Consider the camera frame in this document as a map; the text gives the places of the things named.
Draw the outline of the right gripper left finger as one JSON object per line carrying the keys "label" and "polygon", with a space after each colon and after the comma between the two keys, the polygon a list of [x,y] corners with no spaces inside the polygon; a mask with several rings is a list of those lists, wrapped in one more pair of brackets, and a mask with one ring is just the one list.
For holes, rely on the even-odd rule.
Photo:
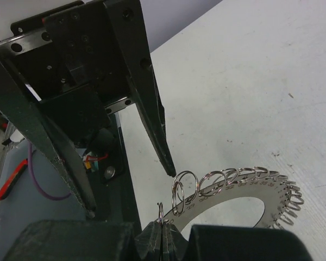
{"label": "right gripper left finger", "polygon": [[140,260],[161,260],[161,243],[162,225],[152,221],[135,237],[135,246]]}

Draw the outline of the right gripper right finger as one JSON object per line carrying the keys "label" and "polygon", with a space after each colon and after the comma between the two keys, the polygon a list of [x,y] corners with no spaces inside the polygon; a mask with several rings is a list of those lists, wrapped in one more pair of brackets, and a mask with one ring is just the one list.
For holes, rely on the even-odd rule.
{"label": "right gripper right finger", "polygon": [[162,226],[161,260],[183,260],[189,242],[175,225],[164,222]]}

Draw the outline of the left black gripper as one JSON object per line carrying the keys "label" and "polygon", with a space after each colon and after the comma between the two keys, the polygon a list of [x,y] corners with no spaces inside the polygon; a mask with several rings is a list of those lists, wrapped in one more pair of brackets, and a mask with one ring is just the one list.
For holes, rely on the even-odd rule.
{"label": "left black gripper", "polygon": [[90,218],[96,200],[75,148],[116,148],[128,75],[104,1],[0,1],[0,112]]}

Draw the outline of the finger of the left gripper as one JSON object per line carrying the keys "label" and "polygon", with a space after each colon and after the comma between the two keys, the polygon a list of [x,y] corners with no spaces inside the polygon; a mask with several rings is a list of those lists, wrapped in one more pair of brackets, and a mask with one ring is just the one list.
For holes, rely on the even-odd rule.
{"label": "finger of the left gripper", "polygon": [[140,1],[104,1],[129,75],[132,100],[155,152],[170,177],[176,170],[166,138],[165,111],[151,60]]}

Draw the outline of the metal disc with keyrings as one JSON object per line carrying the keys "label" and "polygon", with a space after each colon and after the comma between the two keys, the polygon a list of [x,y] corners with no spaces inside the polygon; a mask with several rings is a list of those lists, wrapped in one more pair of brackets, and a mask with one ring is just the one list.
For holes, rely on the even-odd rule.
{"label": "metal disc with keyrings", "polygon": [[252,197],[264,204],[256,227],[283,229],[292,226],[305,203],[300,187],[288,176],[265,167],[227,168],[198,178],[182,171],[172,182],[172,209],[165,214],[159,204],[157,222],[182,231],[194,218],[226,201]]}

